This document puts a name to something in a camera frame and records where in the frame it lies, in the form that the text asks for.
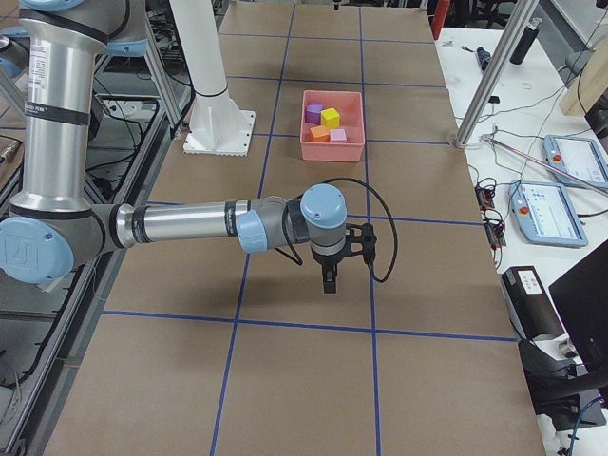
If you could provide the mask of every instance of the screen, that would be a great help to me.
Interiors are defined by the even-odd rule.
[[[588,141],[556,138],[555,142],[568,174],[583,181],[606,182],[598,157]]]
[[[608,241],[551,284],[549,293],[585,367],[608,370]],[[599,391],[608,397],[608,387]]]
[[[530,209],[530,216],[538,236],[561,239],[580,238],[559,187],[525,183],[520,187],[520,193]]]

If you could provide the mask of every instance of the table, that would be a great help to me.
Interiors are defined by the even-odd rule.
[[[233,3],[220,43],[232,97],[257,112],[249,156],[176,142],[151,201],[357,177],[397,217],[394,277],[345,261],[324,296],[304,248],[299,269],[233,239],[129,251],[46,454],[541,455],[426,14]],[[304,89],[362,92],[364,160],[301,160]],[[383,271],[384,213],[342,188],[351,220],[377,227]]]
[[[482,79],[482,72],[477,65],[475,54],[462,50],[461,46],[471,49],[483,47],[493,52],[501,34],[500,30],[456,28],[444,28],[442,30],[436,48],[446,77],[446,86],[449,90],[457,122],[460,122],[459,119],[465,115],[477,84]],[[481,135],[491,133],[494,124],[501,130],[511,133],[541,137],[546,134],[568,135],[589,128],[583,118],[567,117],[561,114],[558,104],[561,96],[565,93],[565,90],[559,91],[561,87],[563,87],[563,82],[538,41],[535,41],[520,66],[506,65],[494,91],[494,94],[501,99],[501,102],[495,108],[496,111],[534,105],[537,101],[554,94],[556,91],[558,93],[535,107],[498,114],[478,124],[469,142],[471,146],[467,147],[465,152],[468,163],[479,170],[481,179],[492,177],[498,183],[502,183],[519,178],[517,173],[506,170],[495,163],[493,151],[488,144],[476,144]],[[489,106],[484,114],[491,112]],[[577,136],[596,138],[591,131],[584,131]],[[496,139],[523,152],[529,150],[532,157],[542,158],[542,141],[540,140],[519,138],[503,132],[497,133]],[[498,147],[497,157],[498,162],[504,166],[516,170],[523,167],[523,159]],[[471,177],[475,182],[477,179],[475,171],[471,172]],[[529,163],[525,167],[524,178],[527,181],[555,181],[551,173],[534,163]],[[607,198],[589,190],[568,188],[568,194],[578,213],[594,213],[608,207]],[[505,216],[508,205],[508,186],[503,185],[497,188],[495,203],[497,209]],[[507,245],[503,249],[502,263],[498,268],[499,274],[511,266],[531,264],[535,266],[543,285],[548,287],[608,238],[605,230],[606,217],[608,216],[585,220],[583,228],[589,238],[589,245],[580,249],[529,244],[524,240],[515,218],[509,217],[506,220],[505,231]],[[562,358],[557,350],[556,341],[541,342],[539,345],[550,354]],[[561,433],[560,437],[567,447],[565,434],[567,432]],[[585,429],[580,437],[581,440],[577,443],[576,449],[578,455],[599,456],[605,453],[606,445],[608,445],[608,429],[606,427]]]

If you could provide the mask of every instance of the toy block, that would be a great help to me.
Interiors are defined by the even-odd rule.
[[[323,104],[311,103],[304,111],[304,121],[309,124],[321,125],[321,111]]]
[[[311,127],[311,143],[328,143],[330,141],[330,130],[327,127],[313,126]]]
[[[346,144],[346,130],[344,128],[335,128],[330,130],[330,143],[333,144]]]
[[[323,109],[321,111],[321,124],[329,130],[338,128],[340,126],[340,113],[332,107]]]

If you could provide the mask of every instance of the blue joint cap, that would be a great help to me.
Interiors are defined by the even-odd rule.
[[[104,54],[111,57],[143,57],[148,49],[146,38],[138,41],[111,41]]]
[[[3,30],[0,30],[0,35],[4,35],[7,38],[15,39],[15,38],[29,38],[29,33],[21,26],[7,27]]]
[[[26,7],[46,12],[61,12],[77,7],[85,0],[20,0]]]
[[[10,60],[0,58],[0,71],[9,79],[16,78],[21,74],[21,68]]]
[[[249,211],[237,217],[237,233],[240,246],[248,254],[268,250],[266,228],[256,211]]]
[[[71,247],[47,224],[25,217],[0,222],[0,269],[7,275],[39,284],[61,278],[73,267]]]
[[[344,195],[333,185],[319,183],[302,196],[300,210],[304,219],[317,228],[331,230],[346,222]]]

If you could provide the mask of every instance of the white table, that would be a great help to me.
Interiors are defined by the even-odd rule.
[[[461,49],[461,46],[473,50],[483,47],[493,53],[501,33],[500,30],[444,28],[436,42],[454,116],[458,124],[460,124],[460,118],[464,117],[483,76],[477,64],[476,54]],[[521,65],[506,65],[503,75],[493,92],[493,95],[497,95],[501,100],[499,104],[496,104],[495,111],[533,105],[551,95],[560,87],[563,87],[560,76],[553,68],[539,42],[536,41]],[[468,146],[465,152],[468,163],[479,170],[480,179],[491,177],[496,179],[498,183],[507,183],[519,179],[518,173],[501,168],[495,163],[494,153],[487,143],[473,145],[479,142],[481,135],[491,133],[494,125],[501,130],[517,133],[518,135],[541,137],[547,134],[569,135],[589,128],[583,118],[566,117],[561,114],[559,100],[564,94],[565,89],[535,107],[498,114],[485,122],[478,123],[469,141],[469,144],[472,145]],[[556,100],[551,115],[546,119],[544,127],[541,129]],[[484,114],[491,112],[492,108],[488,106]],[[592,131],[587,131],[578,136],[595,138]],[[497,133],[495,138],[523,152],[529,150],[532,157],[544,160],[541,140],[519,138],[503,132]],[[500,164],[516,170],[523,168],[524,160],[522,158],[504,151],[500,147],[496,147],[496,151]],[[526,181],[556,181],[550,172],[532,162],[528,163],[523,170],[523,174]],[[471,171],[471,177],[475,182],[477,176],[473,170]],[[508,188],[507,185],[500,185],[497,188],[494,201],[496,208],[504,217],[507,215]],[[607,198],[589,190],[568,188],[568,194],[579,214],[595,213],[608,208]],[[543,285],[548,287],[608,238],[607,220],[608,215],[586,218],[583,228],[589,239],[589,245],[584,248],[572,249],[533,245],[526,242],[515,217],[511,214],[506,219],[504,236],[507,245],[503,248],[503,260],[498,272],[501,274],[511,266],[531,264],[537,269]],[[554,356],[559,356],[557,342],[544,343],[542,347]],[[608,427],[583,429],[578,436],[580,440],[575,447],[577,456],[605,456],[606,448],[608,448]],[[567,432],[560,432],[560,440],[565,447],[568,447]]]

